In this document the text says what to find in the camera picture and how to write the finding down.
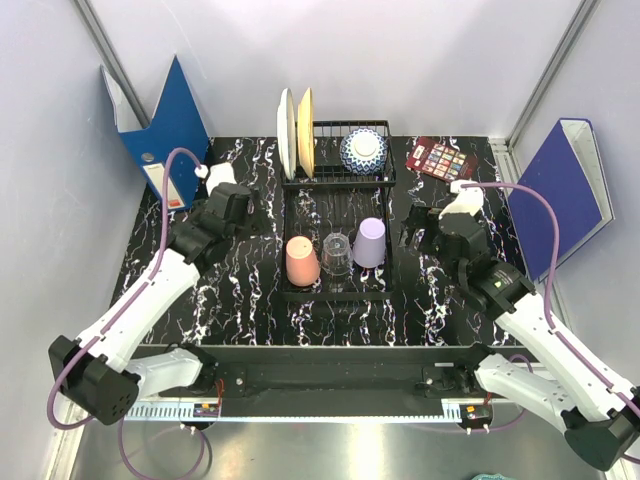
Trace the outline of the lavender cup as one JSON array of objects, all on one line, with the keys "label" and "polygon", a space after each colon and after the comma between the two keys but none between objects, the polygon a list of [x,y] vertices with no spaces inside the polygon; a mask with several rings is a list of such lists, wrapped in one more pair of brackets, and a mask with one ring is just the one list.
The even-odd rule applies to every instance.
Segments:
[{"label": "lavender cup", "polygon": [[361,221],[353,244],[354,262],[363,268],[375,268],[384,263],[386,254],[386,227],[375,217]]}]

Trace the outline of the white watermelon plate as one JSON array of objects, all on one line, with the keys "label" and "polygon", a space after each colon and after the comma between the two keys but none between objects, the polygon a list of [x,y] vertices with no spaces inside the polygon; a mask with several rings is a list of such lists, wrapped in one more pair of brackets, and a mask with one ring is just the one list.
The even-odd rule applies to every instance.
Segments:
[{"label": "white watermelon plate", "polygon": [[287,180],[293,181],[297,168],[297,139],[293,95],[289,88],[281,93],[276,120],[279,156],[284,175]]}]

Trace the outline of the clear glass cup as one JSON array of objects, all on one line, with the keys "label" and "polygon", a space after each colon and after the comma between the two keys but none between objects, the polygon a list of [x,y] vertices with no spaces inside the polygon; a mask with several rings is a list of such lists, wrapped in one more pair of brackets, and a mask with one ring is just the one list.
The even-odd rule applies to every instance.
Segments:
[{"label": "clear glass cup", "polygon": [[323,241],[321,265],[332,276],[342,276],[351,272],[352,251],[349,238],[338,232],[330,233]]}]

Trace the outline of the beige bird plate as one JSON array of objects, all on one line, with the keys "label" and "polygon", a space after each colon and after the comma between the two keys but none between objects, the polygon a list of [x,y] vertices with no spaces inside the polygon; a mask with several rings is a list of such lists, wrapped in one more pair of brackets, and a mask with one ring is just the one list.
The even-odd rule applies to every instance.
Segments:
[{"label": "beige bird plate", "polygon": [[298,105],[297,139],[299,162],[308,178],[314,177],[313,96],[308,88]]}]

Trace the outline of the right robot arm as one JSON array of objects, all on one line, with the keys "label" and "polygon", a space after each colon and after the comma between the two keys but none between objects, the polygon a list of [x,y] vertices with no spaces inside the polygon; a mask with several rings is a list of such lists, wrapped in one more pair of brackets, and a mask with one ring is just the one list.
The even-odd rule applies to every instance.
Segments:
[{"label": "right robot arm", "polygon": [[639,389],[615,373],[562,322],[516,267],[492,256],[484,227],[468,212],[414,205],[401,241],[422,231],[433,256],[466,304],[515,337],[551,374],[546,380],[496,350],[474,344],[454,371],[466,396],[502,396],[556,428],[574,453],[606,472],[639,438]]}]

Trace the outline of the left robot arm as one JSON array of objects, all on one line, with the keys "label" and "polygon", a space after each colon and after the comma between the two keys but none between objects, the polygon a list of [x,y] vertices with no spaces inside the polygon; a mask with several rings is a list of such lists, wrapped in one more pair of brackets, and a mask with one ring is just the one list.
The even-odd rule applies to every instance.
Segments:
[{"label": "left robot arm", "polygon": [[258,190],[228,182],[214,187],[186,221],[165,228],[152,264],[120,299],[75,339],[59,336],[49,346],[55,377],[47,400],[50,423],[66,427],[54,414],[58,394],[112,425],[141,397],[180,387],[203,396],[214,389],[217,360],[193,344],[145,358],[134,353],[169,307],[235,243],[268,229]]}]

